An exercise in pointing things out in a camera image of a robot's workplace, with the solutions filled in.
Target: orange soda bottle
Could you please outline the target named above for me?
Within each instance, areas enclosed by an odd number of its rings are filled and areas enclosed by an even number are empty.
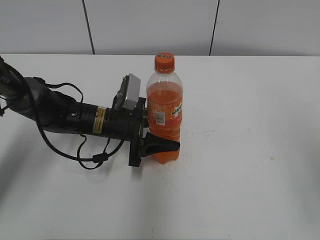
[[[175,57],[162,52],[154,58],[155,73],[146,86],[149,130],[152,134],[173,141],[180,141],[182,122],[183,85],[174,72]],[[165,164],[176,160],[178,151],[167,151],[153,155]]]

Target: white tabletop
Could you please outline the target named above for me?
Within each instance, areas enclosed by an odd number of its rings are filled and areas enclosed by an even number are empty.
[[[9,55],[25,77],[71,82],[110,107],[153,56]],[[176,56],[181,151],[128,166],[129,144],[88,171],[52,152],[35,122],[0,118],[0,239],[311,240],[320,236],[320,57]],[[80,99],[69,87],[62,92]],[[82,138],[48,133],[75,155]],[[106,139],[89,137],[83,157]],[[118,142],[112,140],[110,149]]]

